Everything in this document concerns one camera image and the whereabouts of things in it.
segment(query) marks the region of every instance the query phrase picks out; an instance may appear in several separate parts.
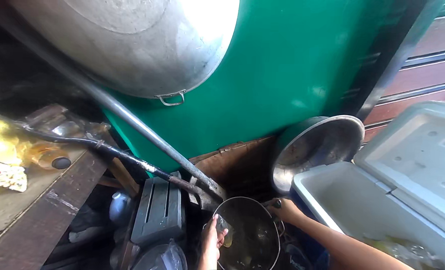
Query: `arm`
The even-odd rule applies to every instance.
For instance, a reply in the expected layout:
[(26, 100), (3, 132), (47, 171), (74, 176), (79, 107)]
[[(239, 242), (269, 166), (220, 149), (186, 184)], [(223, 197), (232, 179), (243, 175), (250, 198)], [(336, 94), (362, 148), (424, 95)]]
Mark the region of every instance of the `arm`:
[(216, 230), (218, 214), (215, 214), (206, 224), (202, 231), (201, 259), (197, 270), (215, 270), (218, 266), (219, 248), (224, 244), (224, 236), (227, 229), (222, 233)]
[(339, 233), (304, 215), (298, 207), (287, 199), (281, 199), (280, 209), (269, 209), (281, 218), (303, 230), (327, 249), (331, 259), (349, 269), (371, 270), (412, 270), (401, 261), (365, 243)]

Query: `cooler lid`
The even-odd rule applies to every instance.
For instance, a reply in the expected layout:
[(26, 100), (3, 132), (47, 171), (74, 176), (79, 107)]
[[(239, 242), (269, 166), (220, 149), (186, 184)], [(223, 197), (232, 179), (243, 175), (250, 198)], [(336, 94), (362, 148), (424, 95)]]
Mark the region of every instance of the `cooler lid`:
[(354, 163), (445, 230), (445, 102), (407, 108), (355, 155)]

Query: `large aluminum pot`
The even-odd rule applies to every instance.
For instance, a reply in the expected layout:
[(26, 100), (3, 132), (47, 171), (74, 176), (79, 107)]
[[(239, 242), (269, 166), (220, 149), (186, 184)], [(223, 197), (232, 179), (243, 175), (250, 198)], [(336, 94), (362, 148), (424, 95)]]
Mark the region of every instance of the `large aluminum pot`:
[(290, 126), (276, 142), (274, 188), (287, 194), (295, 175), (319, 165), (351, 161), (363, 140), (364, 125), (351, 115), (316, 116)]
[(11, 0), (11, 5), (94, 78), (125, 94), (163, 101), (184, 97), (214, 72), (231, 41), (239, 0)]
[(221, 269), (273, 269), (281, 243), (276, 224), (262, 204), (247, 197), (232, 197), (221, 203), (214, 214), (233, 228), (231, 245), (219, 249)]

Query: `metal pipe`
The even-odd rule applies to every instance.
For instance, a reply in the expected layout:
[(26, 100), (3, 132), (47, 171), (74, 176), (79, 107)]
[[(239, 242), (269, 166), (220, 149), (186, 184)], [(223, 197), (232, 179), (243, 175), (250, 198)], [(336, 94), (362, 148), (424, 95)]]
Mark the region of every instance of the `metal pipe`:
[(226, 192), (224, 189), (222, 189), (213, 179), (209, 178), (201, 170), (196, 168), (194, 164), (192, 164), (187, 158), (181, 155), (163, 138), (156, 134), (156, 132), (154, 132), (128, 108), (121, 104), (121, 102), (117, 101), (100, 86), (96, 85), (94, 81), (90, 80), (85, 75), (82, 75), (79, 70), (73, 68), (63, 58), (58, 57), (56, 52), (51, 52), (51, 49), (48, 49), (47, 46), (42, 44), (42, 42), (40, 42), (30, 34), (27, 34), (18, 25), (19, 24), (16, 20), (12, 19), (6, 14), (1, 14), (0, 11), (0, 26), (8, 31), (12, 36), (14, 36), (22, 44), (26, 45), (31, 51), (45, 60), (48, 64), (50, 64), (64, 76), (66, 76), (70, 81), (82, 88), (104, 107), (112, 111), (117, 116), (121, 117), (124, 121), (126, 121), (139, 133), (141, 133), (160, 150), (162, 150), (173, 160), (179, 163), (191, 175), (200, 180), (203, 185), (209, 189), (210, 192), (214, 193), (223, 200), (226, 199)]

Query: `pot handle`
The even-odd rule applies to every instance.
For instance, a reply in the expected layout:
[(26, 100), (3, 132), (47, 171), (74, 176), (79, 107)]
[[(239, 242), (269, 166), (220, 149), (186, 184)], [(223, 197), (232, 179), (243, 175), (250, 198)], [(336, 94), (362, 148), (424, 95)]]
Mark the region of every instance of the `pot handle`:
[[(272, 204), (272, 206), (273, 206), (274, 208), (281, 208), (281, 207), (282, 207), (281, 200), (280, 200), (280, 199), (276, 200), (276, 201)], [(283, 236), (283, 234), (285, 233), (285, 231), (286, 231), (286, 227), (285, 227), (284, 222), (283, 222), (282, 220), (280, 220), (279, 222), (281, 223), (281, 227), (282, 227), (282, 231), (279, 233), (279, 237), (281, 237), (281, 236)]]
[(284, 233), (285, 233), (285, 231), (286, 231), (286, 227), (285, 227), (284, 222), (283, 222), (282, 220), (280, 220), (279, 222), (281, 223), (281, 227), (282, 227), (282, 231), (279, 233), (279, 237), (281, 237), (281, 236), (284, 235)]
[[(155, 95), (155, 97), (157, 97), (165, 106), (177, 106), (177, 105), (181, 105), (184, 103), (184, 93), (186, 92), (186, 89), (179, 91), (177, 93), (174, 94), (169, 94), (169, 95)], [(164, 101), (165, 98), (170, 98), (170, 97), (174, 97), (180, 95), (182, 98), (182, 101), (176, 102), (176, 103), (167, 103), (166, 101)]]

